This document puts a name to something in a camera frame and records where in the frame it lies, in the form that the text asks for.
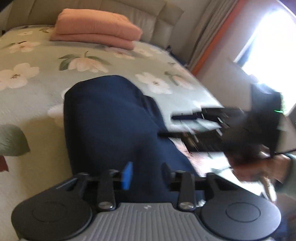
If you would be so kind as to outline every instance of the folded towel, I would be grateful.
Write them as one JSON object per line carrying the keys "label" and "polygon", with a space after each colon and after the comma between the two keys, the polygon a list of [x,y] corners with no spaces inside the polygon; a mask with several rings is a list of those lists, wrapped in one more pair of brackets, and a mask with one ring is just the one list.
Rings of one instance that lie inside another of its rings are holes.
{"label": "folded towel", "polygon": [[55,28],[57,34],[105,34],[130,41],[143,33],[123,15],[91,9],[64,9]]}
{"label": "folded towel", "polygon": [[58,34],[54,30],[50,40],[95,43],[127,50],[134,49],[132,41],[105,34]]}

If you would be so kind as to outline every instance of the mattress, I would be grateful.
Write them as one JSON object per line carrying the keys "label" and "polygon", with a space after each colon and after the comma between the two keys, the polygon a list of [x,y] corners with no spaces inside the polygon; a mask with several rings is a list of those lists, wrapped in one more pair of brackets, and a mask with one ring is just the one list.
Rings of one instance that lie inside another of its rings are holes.
{"label": "mattress", "polygon": [[135,42],[135,49],[127,51],[51,42],[52,30],[23,26],[0,38],[0,131],[7,135],[0,139],[0,150],[11,145],[4,154],[9,172],[0,173],[1,240],[17,239],[10,215],[18,203],[71,176],[63,100],[74,84],[121,75],[156,100],[168,127],[172,112],[220,106],[190,72],[155,46]]}

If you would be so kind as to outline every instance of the circular cover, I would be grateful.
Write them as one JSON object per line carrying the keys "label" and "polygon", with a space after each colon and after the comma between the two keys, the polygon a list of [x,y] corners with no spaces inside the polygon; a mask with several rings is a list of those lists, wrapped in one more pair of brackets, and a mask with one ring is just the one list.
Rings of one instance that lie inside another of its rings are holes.
{"label": "circular cover", "polygon": [[203,224],[217,236],[229,240],[262,240],[276,231],[279,209],[245,190],[221,191],[201,210]]}
{"label": "circular cover", "polygon": [[11,221],[18,236],[30,241],[61,241],[82,232],[92,210],[79,196],[50,190],[20,203]]}

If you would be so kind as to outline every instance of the beige curtain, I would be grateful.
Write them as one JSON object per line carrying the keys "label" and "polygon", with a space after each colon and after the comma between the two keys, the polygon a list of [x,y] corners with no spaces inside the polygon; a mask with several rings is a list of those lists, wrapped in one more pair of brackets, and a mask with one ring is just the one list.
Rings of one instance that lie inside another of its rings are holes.
{"label": "beige curtain", "polygon": [[192,71],[238,0],[210,0],[200,21],[182,49],[180,57]]}

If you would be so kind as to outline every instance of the headboard panel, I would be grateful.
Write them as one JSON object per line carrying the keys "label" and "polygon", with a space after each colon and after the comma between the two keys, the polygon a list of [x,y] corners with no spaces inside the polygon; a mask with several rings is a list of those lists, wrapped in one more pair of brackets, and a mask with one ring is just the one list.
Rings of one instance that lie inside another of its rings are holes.
{"label": "headboard panel", "polygon": [[164,0],[14,0],[6,31],[34,24],[54,25],[64,8],[123,14],[143,30],[141,40],[166,48],[183,10]]}

